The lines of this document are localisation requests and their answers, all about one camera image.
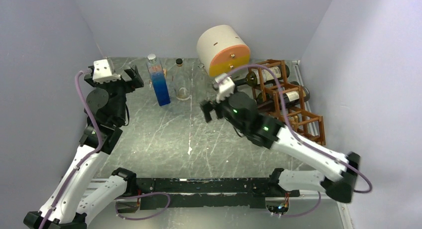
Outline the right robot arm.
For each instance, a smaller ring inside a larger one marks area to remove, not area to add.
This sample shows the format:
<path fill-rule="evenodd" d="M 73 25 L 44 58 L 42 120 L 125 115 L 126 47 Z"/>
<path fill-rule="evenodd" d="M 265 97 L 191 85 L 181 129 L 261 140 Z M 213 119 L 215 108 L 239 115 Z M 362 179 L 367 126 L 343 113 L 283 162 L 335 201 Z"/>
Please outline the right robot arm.
<path fill-rule="evenodd" d="M 337 202 L 351 203 L 360 163 L 358 154 L 336 152 L 291 132 L 285 123 L 259 113 L 255 101 L 243 92 L 221 102 L 202 101 L 200 107 L 206 122 L 211 121 L 211 111 L 215 111 L 218 119 L 226 119 L 253 144 L 279 150 L 313 168 L 276 173 L 268 184 L 272 195 L 294 190 L 319 191 Z"/>

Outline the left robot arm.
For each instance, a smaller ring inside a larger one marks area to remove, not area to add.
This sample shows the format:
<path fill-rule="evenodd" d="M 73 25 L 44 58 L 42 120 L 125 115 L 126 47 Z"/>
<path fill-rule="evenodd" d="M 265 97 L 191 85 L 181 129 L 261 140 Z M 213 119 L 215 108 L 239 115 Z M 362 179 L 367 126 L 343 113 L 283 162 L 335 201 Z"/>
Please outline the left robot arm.
<path fill-rule="evenodd" d="M 87 125 L 76 154 L 46 203 L 23 220 L 30 229 L 85 229 L 108 204 L 119 197 L 140 194 L 136 174 L 114 170 L 94 192 L 84 193 L 96 171 L 105 163 L 129 123 L 127 94 L 144 82 L 135 65 L 121 72 L 107 61 L 97 61 L 75 76 L 75 87 L 87 114 Z"/>

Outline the clear glass bottle black cap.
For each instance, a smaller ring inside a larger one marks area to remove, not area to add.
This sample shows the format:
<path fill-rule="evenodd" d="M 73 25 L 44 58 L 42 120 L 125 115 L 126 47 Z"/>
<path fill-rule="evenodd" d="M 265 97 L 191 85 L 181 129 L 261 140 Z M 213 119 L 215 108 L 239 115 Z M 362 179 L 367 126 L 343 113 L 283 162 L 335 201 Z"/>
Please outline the clear glass bottle black cap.
<path fill-rule="evenodd" d="M 176 98 L 186 101 L 191 97 L 191 75 L 182 58 L 176 59 L 176 70 L 173 77 Z"/>

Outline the large clear plastic bottle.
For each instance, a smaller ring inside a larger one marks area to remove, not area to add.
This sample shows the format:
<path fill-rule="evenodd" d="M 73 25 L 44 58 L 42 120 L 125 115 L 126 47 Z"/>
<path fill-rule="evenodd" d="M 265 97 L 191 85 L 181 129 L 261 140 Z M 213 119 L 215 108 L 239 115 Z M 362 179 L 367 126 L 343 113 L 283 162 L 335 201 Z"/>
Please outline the large clear plastic bottle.
<path fill-rule="evenodd" d="M 193 78 L 193 96 L 196 103 L 209 101 L 214 98 L 215 91 L 212 88 L 212 78 L 206 72 L 205 66 L 199 63 Z"/>

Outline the blue square glass bottle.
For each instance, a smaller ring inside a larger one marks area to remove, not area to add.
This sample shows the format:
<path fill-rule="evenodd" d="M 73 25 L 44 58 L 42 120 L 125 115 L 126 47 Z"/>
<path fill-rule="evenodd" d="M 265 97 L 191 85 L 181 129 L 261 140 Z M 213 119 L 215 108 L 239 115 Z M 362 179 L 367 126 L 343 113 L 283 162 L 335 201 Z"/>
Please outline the blue square glass bottle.
<path fill-rule="evenodd" d="M 161 61 L 155 54 L 149 54 L 147 59 L 148 61 L 146 65 L 158 101 L 158 105 L 168 105 L 171 101 Z"/>

